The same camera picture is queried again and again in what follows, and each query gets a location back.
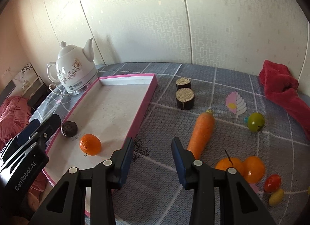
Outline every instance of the table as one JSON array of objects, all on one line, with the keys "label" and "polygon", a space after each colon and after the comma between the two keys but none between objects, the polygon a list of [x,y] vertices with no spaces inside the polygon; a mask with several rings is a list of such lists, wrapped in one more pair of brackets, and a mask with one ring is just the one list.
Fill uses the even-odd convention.
[{"label": "table", "polygon": [[[266,166],[266,175],[257,184],[258,196],[277,224],[294,223],[308,200],[310,142],[283,108],[265,98],[257,76],[173,63],[120,63],[97,68],[100,76],[156,73],[158,80],[135,139],[134,161],[127,182],[113,194],[117,224],[189,223],[193,191],[185,191],[179,184],[170,145],[173,137],[179,137],[186,147],[197,116],[208,108],[214,111],[216,126],[201,160],[214,167],[226,156],[224,149],[241,160],[259,156]],[[179,77],[189,78],[195,92],[195,105],[189,111],[176,106],[175,81]],[[247,104],[247,111],[238,118],[225,105],[227,95],[233,91]],[[56,113],[63,120],[80,97],[50,94],[31,119],[42,121]],[[266,127],[259,134],[251,133],[243,120],[256,111],[266,120]],[[281,175],[285,195],[281,204],[271,208],[267,205],[268,195],[263,193],[263,183],[266,176],[274,173]],[[220,224],[218,189],[215,194],[215,220]]]}]

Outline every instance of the kettle lid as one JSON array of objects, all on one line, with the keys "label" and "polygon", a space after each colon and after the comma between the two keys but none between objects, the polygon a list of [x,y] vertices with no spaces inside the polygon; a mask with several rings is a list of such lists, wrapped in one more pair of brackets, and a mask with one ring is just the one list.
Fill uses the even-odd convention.
[{"label": "kettle lid", "polygon": [[72,49],[76,48],[75,45],[68,45],[68,46],[66,46],[66,45],[67,45],[67,43],[65,41],[62,41],[60,43],[60,47],[62,48],[62,50],[59,51],[57,59],[63,57],[65,54],[69,53]]}]

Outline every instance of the white ceramic kettle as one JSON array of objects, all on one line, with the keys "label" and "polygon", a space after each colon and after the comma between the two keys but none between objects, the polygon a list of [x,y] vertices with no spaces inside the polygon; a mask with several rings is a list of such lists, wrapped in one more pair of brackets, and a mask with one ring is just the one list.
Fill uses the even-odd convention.
[{"label": "white ceramic kettle", "polygon": [[[47,64],[47,76],[54,82],[61,84],[68,91],[69,95],[78,94],[81,88],[87,85],[97,74],[97,69],[94,64],[94,50],[92,47],[92,38],[86,42],[84,48],[75,45],[66,46],[66,42],[62,41],[58,58],[56,62]],[[58,79],[54,79],[51,75],[51,66],[56,66]],[[49,89],[56,95],[64,96],[53,91],[51,86],[60,88],[56,84],[50,84]]]}]

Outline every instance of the carrot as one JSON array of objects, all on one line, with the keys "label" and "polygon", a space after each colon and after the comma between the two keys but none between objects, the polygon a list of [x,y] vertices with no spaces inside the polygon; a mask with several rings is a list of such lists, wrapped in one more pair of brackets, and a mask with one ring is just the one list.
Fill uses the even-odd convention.
[{"label": "carrot", "polygon": [[198,160],[200,158],[202,151],[211,138],[214,125],[215,119],[213,111],[210,109],[201,113],[197,118],[189,146],[187,147],[187,150],[193,153],[195,159]]}]

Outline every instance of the black cylindrical snack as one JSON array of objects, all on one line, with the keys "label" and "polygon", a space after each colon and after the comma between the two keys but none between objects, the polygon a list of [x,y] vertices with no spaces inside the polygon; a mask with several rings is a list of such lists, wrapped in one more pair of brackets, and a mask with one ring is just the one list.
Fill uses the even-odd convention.
[{"label": "black cylindrical snack", "polygon": [[178,80],[176,80],[176,89],[182,89],[182,88],[189,88],[191,89],[191,81],[187,78],[179,78]]},{"label": "black cylindrical snack", "polygon": [[176,92],[176,104],[181,110],[190,110],[195,102],[194,91],[189,88],[178,89]]},{"label": "black cylindrical snack", "polygon": [[61,125],[60,131],[66,138],[72,138],[77,134],[77,124],[66,121]]}]

